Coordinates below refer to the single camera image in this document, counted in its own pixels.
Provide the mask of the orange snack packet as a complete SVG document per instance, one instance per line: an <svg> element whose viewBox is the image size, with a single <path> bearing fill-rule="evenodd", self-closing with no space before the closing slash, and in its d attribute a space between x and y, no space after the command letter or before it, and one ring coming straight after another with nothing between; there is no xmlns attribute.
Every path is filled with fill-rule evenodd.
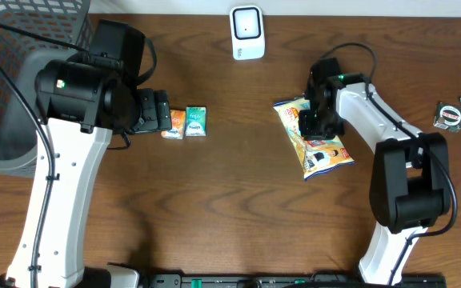
<svg viewBox="0 0 461 288"><path fill-rule="evenodd" d="M186 111L185 110L172 110L170 112L170 119L172 127L170 130L161 132L163 138L182 140L186 127Z"/></svg>

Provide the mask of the yellow snack bag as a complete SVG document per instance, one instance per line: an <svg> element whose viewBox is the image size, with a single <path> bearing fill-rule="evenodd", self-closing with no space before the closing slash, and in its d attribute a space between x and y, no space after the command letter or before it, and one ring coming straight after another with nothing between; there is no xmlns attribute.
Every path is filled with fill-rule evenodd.
<svg viewBox="0 0 461 288"><path fill-rule="evenodd" d="M352 165L355 160L348 154L339 137L331 140L305 140L299 131L301 110L308 110L310 103L303 98L277 102L274 109L287 132L295 153L303 168L305 180L325 174L338 166Z"/></svg>

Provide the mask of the green tissue packet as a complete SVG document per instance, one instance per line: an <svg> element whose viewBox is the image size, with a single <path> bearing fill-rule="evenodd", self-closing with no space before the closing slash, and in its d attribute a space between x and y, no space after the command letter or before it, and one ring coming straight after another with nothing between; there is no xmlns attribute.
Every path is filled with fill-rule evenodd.
<svg viewBox="0 0 461 288"><path fill-rule="evenodd" d="M206 136L206 107L186 108L187 137Z"/></svg>

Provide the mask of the black round-logo snack packet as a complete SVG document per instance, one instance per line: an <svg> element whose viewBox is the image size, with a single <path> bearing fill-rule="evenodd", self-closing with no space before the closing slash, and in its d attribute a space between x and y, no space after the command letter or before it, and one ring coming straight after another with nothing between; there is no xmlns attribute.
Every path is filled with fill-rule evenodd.
<svg viewBox="0 0 461 288"><path fill-rule="evenodd" d="M435 108L433 126L454 133L460 132L461 109L445 102L439 102Z"/></svg>

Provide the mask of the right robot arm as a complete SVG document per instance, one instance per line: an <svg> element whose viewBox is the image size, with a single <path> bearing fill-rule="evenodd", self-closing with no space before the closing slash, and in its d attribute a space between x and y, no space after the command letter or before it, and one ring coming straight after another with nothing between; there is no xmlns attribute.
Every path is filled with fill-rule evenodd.
<svg viewBox="0 0 461 288"><path fill-rule="evenodd" d="M360 259L367 284L396 286L421 238L444 234L455 223L457 197L449 175L447 141L406 123L363 74L313 73L299 115L307 140L329 140L349 123L374 155L369 201L376 224Z"/></svg>

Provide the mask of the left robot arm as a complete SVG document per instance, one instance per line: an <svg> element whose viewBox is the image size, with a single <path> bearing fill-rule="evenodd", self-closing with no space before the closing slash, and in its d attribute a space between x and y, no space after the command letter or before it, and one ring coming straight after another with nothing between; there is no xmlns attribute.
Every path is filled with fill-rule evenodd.
<svg viewBox="0 0 461 288"><path fill-rule="evenodd" d="M140 287L135 268L85 266L86 221L112 136L170 129L167 92L140 89L120 69L71 60L48 62L34 85L43 112L34 183L0 287Z"/></svg>

